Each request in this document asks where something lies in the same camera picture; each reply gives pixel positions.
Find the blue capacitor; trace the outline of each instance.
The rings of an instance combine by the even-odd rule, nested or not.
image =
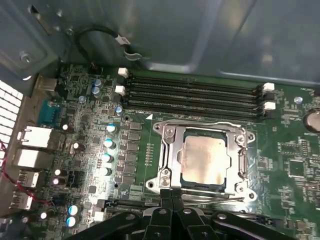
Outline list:
[[[91,92],[93,94],[93,96],[95,98],[99,98],[101,96],[101,91],[100,91],[100,88],[98,88],[97,86],[94,86],[92,89],[91,89]]]
[[[65,224],[68,228],[74,227],[79,222],[79,218],[76,216],[70,216],[66,219]]]
[[[102,81],[97,78],[97,79],[93,80],[93,85],[94,85],[95,87],[102,88]]]
[[[116,146],[114,141],[112,141],[111,138],[107,138],[106,140],[104,140],[103,145],[108,149],[113,149]]]
[[[121,116],[124,113],[121,106],[116,106],[114,111],[118,116]]]

